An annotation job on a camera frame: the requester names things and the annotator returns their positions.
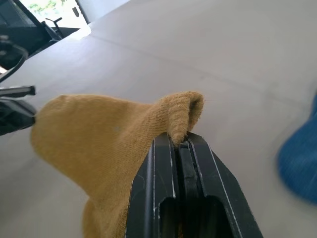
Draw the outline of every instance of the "black plastic part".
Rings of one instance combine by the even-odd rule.
[[[73,7],[72,10],[73,10],[73,13],[75,14],[75,16],[79,17],[79,12],[77,10],[77,7]]]
[[[18,45],[11,45],[11,48],[9,51],[6,52],[6,55],[9,55],[11,53],[16,53],[21,55],[21,59],[19,60],[18,64],[12,68],[11,70],[7,71],[6,73],[4,73],[1,77],[0,77],[0,83],[5,81],[6,79],[8,79],[11,75],[13,75],[15,72],[17,72],[18,69],[21,68],[21,66],[24,64],[24,62],[26,61],[26,59],[28,58],[29,54],[28,52],[18,46]]]
[[[0,98],[0,135],[32,126],[35,113],[36,110],[22,100]]]
[[[135,176],[126,238],[263,238],[241,188],[205,140],[156,137]]]
[[[0,40],[0,51],[11,51],[13,43],[9,40]]]
[[[21,98],[26,95],[35,95],[34,86],[0,88],[0,97]]]
[[[177,219],[175,204],[178,185],[173,172],[175,155],[174,148],[169,145],[168,136],[155,138],[133,180],[126,238],[162,237],[161,234],[177,237],[178,222],[174,225],[166,222],[170,217],[173,217],[173,221]]]

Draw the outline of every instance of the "floor tile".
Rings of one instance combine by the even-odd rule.
[[[87,196],[39,158],[2,179],[0,189],[1,237],[83,237],[81,221]]]
[[[317,89],[316,9],[313,0],[132,1],[90,27],[93,36],[308,105]]]

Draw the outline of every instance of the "gray floor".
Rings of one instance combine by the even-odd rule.
[[[194,129],[237,177],[266,238],[315,237],[317,208],[279,180],[275,155],[317,89],[313,0],[131,0],[29,59],[4,85],[145,103],[197,90]],[[81,237],[85,194],[41,161],[29,131],[0,137],[0,237]]]

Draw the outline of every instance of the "white wall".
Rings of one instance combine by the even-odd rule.
[[[93,22],[129,0],[78,0],[88,20]]]

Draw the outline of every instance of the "black metal frame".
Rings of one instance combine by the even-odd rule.
[[[0,136],[22,130],[35,123],[36,109],[23,100],[35,95],[35,87],[0,88]]]
[[[45,29],[44,25],[38,21],[38,19],[26,8],[26,6],[24,6],[19,0],[11,1],[14,2],[24,12],[24,14],[34,23],[34,25],[39,29],[39,31],[41,31],[43,35],[43,41],[41,41],[40,44],[34,45],[34,47],[32,47],[32,50],[29,51],[29,54],[31,55],[38,49],[44,47],[52,38]]]

